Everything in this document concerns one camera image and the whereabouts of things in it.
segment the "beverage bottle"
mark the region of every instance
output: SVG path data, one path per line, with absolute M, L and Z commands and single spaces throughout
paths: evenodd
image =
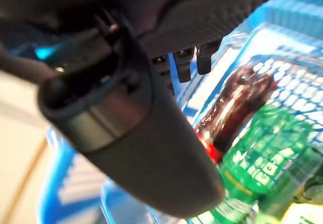
M 307 146 L 310 132 L 311 125 L 288 110 L 262 107 L 219 167 L 226 197 L 211 211 L 219 223 L 241 222 Z
M 217 100 L 195 128 L 215 163 L 222 161 L 236 134 L 266 103 L 276 85 L 272 76 L 255 73 L 251 63 L 238 67 L 229 76 Z
M 307 146 L 259 203 L 259 224 L 314 223 L 323 214 L 323 149 Z M 309 210 L 316 209 L 309 215 Z

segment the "light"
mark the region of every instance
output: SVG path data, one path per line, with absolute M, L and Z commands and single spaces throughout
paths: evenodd
M 255 211 L 255 212 L 259 212 L 259 206 L 258 204 L 255 204 L 252 209 Z
M 40 47 L 35 49 L 35 53 L 40 60 L 44 60 L 56 51 L 56 47 Z
M 204 137 L 206 140 L 207 140 L 207 139 L 209 139 L 209 138 L 210 138 L 210 131 L 206 131 L 206 132 L 204 132 L 203 137 Z
M 255 72 L 257 72 L 259 69 L 261 69 L 261 68 L 262 68 L 262 66 L 263 66 L 263 63 L 258 63 L 257 65 L 255 65 L 255 66 L 253 67 L 253 70 L 254 70 Z
M 62 67 L 55 68 L 56 71 L 63 73 L 65 70 Z
M 277 132 L 279 132 L 279 127 L 278 126 L 275 126 L 274 133 L 277 133 Z

